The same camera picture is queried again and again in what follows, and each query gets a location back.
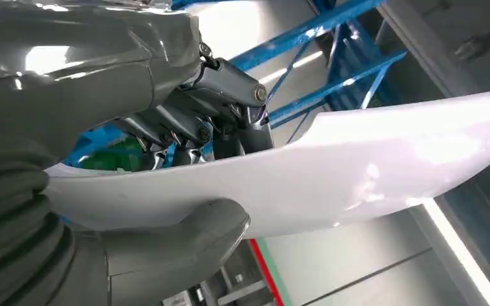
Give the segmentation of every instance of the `blue steel beam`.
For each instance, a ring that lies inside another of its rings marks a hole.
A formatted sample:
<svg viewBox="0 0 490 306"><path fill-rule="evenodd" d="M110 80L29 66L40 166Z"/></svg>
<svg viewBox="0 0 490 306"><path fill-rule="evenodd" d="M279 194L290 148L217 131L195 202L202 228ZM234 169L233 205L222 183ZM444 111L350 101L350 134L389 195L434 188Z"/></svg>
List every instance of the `blue steel beam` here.
<svg viewBox="0 0 490 306"><path fill-rule="evenodd" d="M297 45L313 40L337 25L374 8L382 0L349 0L255 48L234 57L230 62L247 71Z"/></svg>
<svg viewBox="0 0 490 306"><path fill-rule="evenodd" d="M292 135L290 135L290 138L288 139L288 141L286 142L286 144L289 144L291 141L292 141L292 138L294 138L294 136L297 134L299 128L301 128L301 126L303 125L303 122L305 122L305 120L307 119L307 117L309 117L309 114L311 113L311 111L307 111L307 113L305 114L305 116L303 116L303 118L301 119L301 121L299 122L299 124L297 125L297 127L294 129L294 132L292 133Z"/></svg>
<svg viewBox="0 0 490 306"><path fill-rule="evenodd" d="M355 19L350 19L346 22L351 31L356 31L358 39L353 40L352 43L358 47L356 50L356 56L365 62L375 61L382 57L380 48L376 45L376 42L372 39L369 33L363 28L363 25ZM397 102L397 95L388 84L383 84L380 91L378 91L379 98L384 103L389 105L399 104Z"/></svg>
<svg viewBox="0 0 490 306"><path fill-rule="evenodd" d="M273 97L273 95L275 95L275 92L277 92L277 90L279 89L279 87L281 87L281 85L283 84L283 82L286 80L286 77L294 69L294 64L303 55L303 53L305 52L305 50L307 50L307 47L308 46L309 46L309 41L306 42L305 44L303 44L303 46L301 46L301 49L299 49L299 51L296 53L295 57L292 59L292 62L290 62L290 64L288 65L288 67L286 67L286 72L279 77L279 79L277 80L277 82L275 83L275 85L273 85L273 87L269 91L269 94L267 95L267 99L265 100L265 104L269 103L269 100L271 100L271 98Z"/></svg>
<svg viewBox="0 0 490 306"><path fill-rule="evenodd" d="M174 0L172 9L183 10L187 6L195 3L217 3L222 1L236 1L236 0Z"/></svg>
<svg viewBox="0 0 490 306"><path fill-rule="evenodd" d="M402 51L402 52L397 52L394 55L385 57L381 61L369 65L368 67L364 68L363 70L359 71L358 73L352 75L349 78L345 78L344 80L338 80L336 82L328 84L318 89L315 92L307 94L288 105L282 106L274 110L273 112L269 113L269 118L273 122L292 112L314 105L315 101L318 101L318 99L323 98L328 94L332 94L333 92L339 91L347 85L352 85L357 80L372 75L373 73L379 72L382 68L389 66L392 63L402 59L405 56L405 54L406 51Z"/></svg>
<svg viewBox="0 0 490 306"><path fill-rule="evenodd" d="M390 69L391 65L387 65L384 68L382 68L378 74L376 75L375 80L371 84L371 88L369 88L369 91L367 91L367 94L365 95L365 98L360 106L361 109L366 109L367 106L369 106L369 102L375 95L376 90L378 89L378 86L380 86L380 83L382 83L382 80L386 76L386 72L388 72L388 69Z"/></svg>

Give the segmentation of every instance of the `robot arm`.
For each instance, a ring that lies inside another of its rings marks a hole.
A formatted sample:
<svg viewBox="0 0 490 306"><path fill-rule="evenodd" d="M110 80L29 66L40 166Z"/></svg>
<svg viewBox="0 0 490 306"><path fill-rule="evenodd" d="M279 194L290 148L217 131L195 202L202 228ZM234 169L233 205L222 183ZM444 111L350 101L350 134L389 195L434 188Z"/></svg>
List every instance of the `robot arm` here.
<svg viewBox="0 0 490 306"><path fill-rule="evenodd" d="M249 216L231 200L168 228L85 232L40 194L42 170L109 120L185 153L209 140L198 132L206 122L219 157L239 153L228 133L244 135L246 152L271 147L265 88L222 59L201 61L199 46L197 20L183 12L0 1L0 304L152 305L232 253ZM219 88L219 73L244 85Z"/></svg>

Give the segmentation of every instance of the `fluorescent light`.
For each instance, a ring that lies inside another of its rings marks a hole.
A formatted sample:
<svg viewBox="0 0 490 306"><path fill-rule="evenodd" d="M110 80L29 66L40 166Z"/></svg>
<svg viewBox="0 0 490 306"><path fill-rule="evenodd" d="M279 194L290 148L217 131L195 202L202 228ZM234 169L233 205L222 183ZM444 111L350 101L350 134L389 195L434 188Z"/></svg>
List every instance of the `fluorescent light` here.
<svg viewBox="0 0 490 306"><path fill-rule="evenodd" d="M299 61L295 62L294 65L292 65L292 67L298 68L299 66L303 66L303 65L307 64L308 62L310 62L314 59L317 59L321 56L322 56L322 51L318 51L318 52L315 52L311 55L307 55L304 58L300 59Z"/></svg>
<svg viewBox="0 0 490 306"><path fill-rule="evenodd" d="M286 68L283 68L281 70L277 70L274 73L259 79L258 81L261 84L266 84L266 83L269 83L269 82L275 80L276 78L280 77L281 75L284 75L285 73L286 73Z"/></svg>
<svg viewBox="0 0 490 306"><path fill-rule="evenodd" d="M344 86L350 86L350 85L354 84L355 82L356 82L356 79L355 78L349 78L348 80L345 80L343 82L343 85Z"/></svg>
<svg viewBox="0 0 490 306"><path fill-rule="evenodd" d="M444 239L446 239L446 242L448 242L448 245L454 251L457 259L470 276L470 279L490 306L490 282L486 275L480 269L434 199L426 199L423 204L434 225L438 228Z"/></svg>
<svg viewBox="0 0 490 306"><path fill-rule="evenodd" d="M16 89L21 91L23 88L22 88L22 81L20 81L19 78L15 78L14 79L14 83L16 84Z"/></svg>
<svg viewBox="0 0 490 306"><path fill-rule="evenodd" d="M308 55L308 56L305 56L304 58L295 62L294 65L292 65L292 67L294 67L294 68L301 67L301 66L307 64L308 62L311 62L312 60L319 58L320 56L322 56L322 51L315 52L315 53ZM281 75L284 75L285 73L286 73L286 68L283 68L283 69L275 71L274 73L271 73L270 75L267 75L267 76L259 79L258 81L261 84L266 84L266 83L269 83L269 82L275 80L276 78L280 77Z"/></svg>

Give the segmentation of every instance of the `blue metal frame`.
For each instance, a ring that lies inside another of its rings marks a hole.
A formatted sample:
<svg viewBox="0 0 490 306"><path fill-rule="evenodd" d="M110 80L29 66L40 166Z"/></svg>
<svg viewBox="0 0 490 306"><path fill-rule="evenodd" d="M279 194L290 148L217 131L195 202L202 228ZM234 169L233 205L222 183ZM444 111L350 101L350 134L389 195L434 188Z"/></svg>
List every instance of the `blue metal frame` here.
<svg viewBox="0 0 490 306"><path fill-rule="evenodd" d="M353 74L349 78L345 79L339 79L335 82L332 82L320 89L318 89L315 92L312 92L310 94L307 94L294 102L291 102L285 106L282 106L271 113L269 113L269 118L270 121L272 122L272 128L275 128L276 126L279 126L278 120L281 120L280 118L285 117L286 115L288 118L293 117L295 118L295 114L291 115L293 112L297 110L301 110L303 108L310 108L312 106L318 107L322 106L324 104L324 101L321 101L319 103L316 103L320 98L323 98L329 94L332 94L333 92L341 90L344 86L350 86L353 85L356 81L372 75L373 73L377 73L384 68L388 68L391 64L394 62L402 59L406 54L406 51L402 52L397 52L394 55L388 56L385 59L375 62L374 64L369 65L368 67L362 69L358 73Z"/></svg>
<svg viewBox="0 0 490 306"><path fill-rule="evenodd" d="M172 8L183 9L193 3L219 1L174 0ZM313 2L319 6L319 16L230 60L238 68L246 71L279 54L297 46L302 46L292 62L288 65L286 73L279 78L270 91L269 101L292 71L294 63L303 55L309 42L324 33L333 31L334 45L329 58L327 85L311 94L301 97L289 105L271 112L270 120L272 128L277 128L286 122L290 122L306 114L302 122L298 125L299 129L310 111L319 106L326 107L329 105L331 110L346 110L367 106L377 91L382 101L385 99L388 100L387 102L395 101L390 98L391 93L387 90L388 87L385 84L381 86L381 82L390 65L402 58L406 52L398 52L391 56L383 57L372 38L359 22L355 20L355 17L374 8L382 0L349 0L335 8L327 8L324 6L325 3L319 0L313 0ZM358 35L354 35L352 36L353 39L350 39L349 37L352 33ZM345 46L345 43L343 43L344 39L347 39L348 41L346 42L351 44L350 48ZM357 61L354 60L355 63L353 65L349 65L350 63L348 61L350 59L346 58L346 54L349 52L352 52L352 55L357 59ZM350 77L343 77L341 75L341 67L348 70ZM351 79L353 79L352 83L355 86L351 86L351 82L349 81ZM346 97L351 102L350 105L343 97ZM297 130L288 141L292 140L296 132ZM82 157L105 148L111 143L118 142L124 137L126 137L125 134L111 125L84 133L78 142L77 148L65 160L65 163L72 166L79 166L79 160ZM172 152L172 149L168 150L169 158L167 158L167 161L171 160Z"/></svg>
<svg viewBox="0 0 490 306"><path fill-rule="evenodd" d="M298 52L296 53L295 57L292 59L290 64L288 64L288 67L286 67L285 73L283 73L283 75L281 75L279 77L279 79L277 80L275 85L273 85L273 87L271 87L271 90L269 91L269 94L267 95L267 99L265 101L265 104L269 103L271 98L273 98L273 96L275 95L275 92L277 92L277 90L279 90L279 87L281 87L281 84L286 80L286 77L292 72L292 70L294 69L294 64L303 55L303 53L305 53L305 51L309 47L309 43L310 43L310 41L304 43L303 46L301 46L301 48L298 50Z"/></svg>
<svg viewBox="0 0 490 306"><path fill-rule="evenodd" d="M313 40L339 24L374 8L382 0L349 0L294 29L234 57L230 62L247 71L290 49Z"/></svg>

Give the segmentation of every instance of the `gray robot arm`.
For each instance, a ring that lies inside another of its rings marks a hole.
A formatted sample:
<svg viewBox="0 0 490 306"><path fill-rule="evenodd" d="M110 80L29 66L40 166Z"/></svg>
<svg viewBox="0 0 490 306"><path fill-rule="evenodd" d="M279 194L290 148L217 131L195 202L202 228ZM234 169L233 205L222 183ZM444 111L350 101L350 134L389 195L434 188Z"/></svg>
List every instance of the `gray robot arm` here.
<svg viewBox="0 0 490 306"><path fill-rule="evenodd" d="M231 254L249 224L231 200L168 228L77 232L40 194L80 132L187 113L163 101L198 88L199 40L182 12L0 1L0 305L153 305Z"/></svg>

